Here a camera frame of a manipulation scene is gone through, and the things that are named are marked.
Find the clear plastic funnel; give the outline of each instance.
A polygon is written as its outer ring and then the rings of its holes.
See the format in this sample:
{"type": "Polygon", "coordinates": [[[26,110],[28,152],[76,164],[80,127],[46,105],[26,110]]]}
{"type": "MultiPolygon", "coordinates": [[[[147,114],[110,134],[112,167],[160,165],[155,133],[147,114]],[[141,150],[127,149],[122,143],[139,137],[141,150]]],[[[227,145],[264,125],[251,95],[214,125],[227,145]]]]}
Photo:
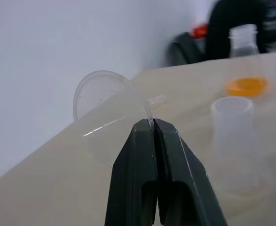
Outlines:
{"type": "Polygon", "coordinates": [[[147,100],[129,80],[109,71],[93,72],[80,82],[73,115],[88,151],[111,167],[133,125],[147,118],[153,125],[147,100]]]}

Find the orange liquid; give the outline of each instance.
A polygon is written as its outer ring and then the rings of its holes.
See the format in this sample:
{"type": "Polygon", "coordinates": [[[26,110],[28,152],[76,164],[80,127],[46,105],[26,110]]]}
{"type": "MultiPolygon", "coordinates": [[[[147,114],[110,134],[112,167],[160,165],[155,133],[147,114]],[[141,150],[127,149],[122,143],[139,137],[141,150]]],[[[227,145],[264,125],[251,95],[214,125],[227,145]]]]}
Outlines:
{"type": "Polygon", "coordinates": [[[242,78],[227,84],[227,91],[233,96],[253,97],[266,91],[268,81],[265,78],[242,78]]]}

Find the black chair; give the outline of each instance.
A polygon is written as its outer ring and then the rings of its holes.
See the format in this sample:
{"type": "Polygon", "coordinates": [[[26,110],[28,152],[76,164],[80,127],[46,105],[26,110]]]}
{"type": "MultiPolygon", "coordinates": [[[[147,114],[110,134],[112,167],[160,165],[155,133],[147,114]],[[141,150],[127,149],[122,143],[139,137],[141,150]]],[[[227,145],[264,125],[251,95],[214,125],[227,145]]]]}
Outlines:
{"type": "Polygon", "coordinates": [[[266,53],[263,22],[267,7],[262,0],[220,0],[213,8],[206,37],[205,59],[224,59],[230,54],[229,31],[244,24],[257,26],[257,45],[266,53]]]}
{"type": "Polygon", "coordinates": [[[167,58],[169,66],[179,66],[201,62],[204,60],[204,54],[189,33],[185,32],[176,37],[169,46],[167,58]]]}

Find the bottle neck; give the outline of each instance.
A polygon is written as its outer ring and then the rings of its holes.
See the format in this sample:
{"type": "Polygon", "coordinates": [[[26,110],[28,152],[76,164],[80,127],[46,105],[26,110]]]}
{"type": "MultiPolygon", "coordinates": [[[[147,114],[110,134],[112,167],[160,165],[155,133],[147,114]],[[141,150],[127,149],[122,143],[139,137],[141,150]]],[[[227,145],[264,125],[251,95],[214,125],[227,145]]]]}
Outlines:
{"type": "Polygon", "coordinates": [[[247,34],[242,37],[231,37],[231,48],[256,47],[256,34],[247,34]]]}

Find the black object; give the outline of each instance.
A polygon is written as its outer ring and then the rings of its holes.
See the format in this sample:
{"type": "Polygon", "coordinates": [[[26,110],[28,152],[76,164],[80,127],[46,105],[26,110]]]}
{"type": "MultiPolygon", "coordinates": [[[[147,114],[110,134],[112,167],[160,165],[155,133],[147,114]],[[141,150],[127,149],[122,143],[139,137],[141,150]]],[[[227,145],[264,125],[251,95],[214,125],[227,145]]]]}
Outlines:
{"type": "Polygon", "coordinates": [[[208,25],[205,59],[224,59],[230,54],[229,31],[244,24],[257,26],[257,45],[266,53],[263,23],[267,7],[261,0],[220,0],[216,3],[208,25]]]}
{"type": "Polygon", "coordinates": [[[274,8],[276,7],[276,0],[261,0],[263,1],[268,7],[274,8]]]}
{"type": "Polygon", "coordinates": [[[169,66],[194,64],[204,60],[204,54],[187,32],[174,39],[167,55],[169,66]]]}
{"type": "Polygon", "coordinates": [[[205,169],[175,127],[136,123],[116,159],[105,226],[226,226],[205,169]]]}

